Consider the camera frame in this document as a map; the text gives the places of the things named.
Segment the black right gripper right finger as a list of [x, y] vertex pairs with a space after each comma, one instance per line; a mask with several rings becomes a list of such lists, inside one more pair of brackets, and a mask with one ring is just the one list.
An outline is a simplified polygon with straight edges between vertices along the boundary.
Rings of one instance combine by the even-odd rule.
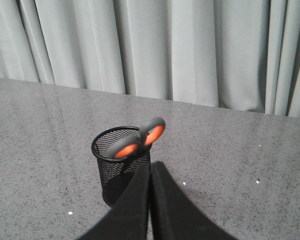
[[161, 161], [151, 164], [150, 212], [155, 240], [234, 240], [183, 193]]

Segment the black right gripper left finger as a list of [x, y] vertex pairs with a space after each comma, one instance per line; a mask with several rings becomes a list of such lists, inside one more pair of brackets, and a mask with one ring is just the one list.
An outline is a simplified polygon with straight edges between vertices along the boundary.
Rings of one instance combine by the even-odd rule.
[[141, 164], [111, 210], [80, 240], [145, 240], [151, 165]]

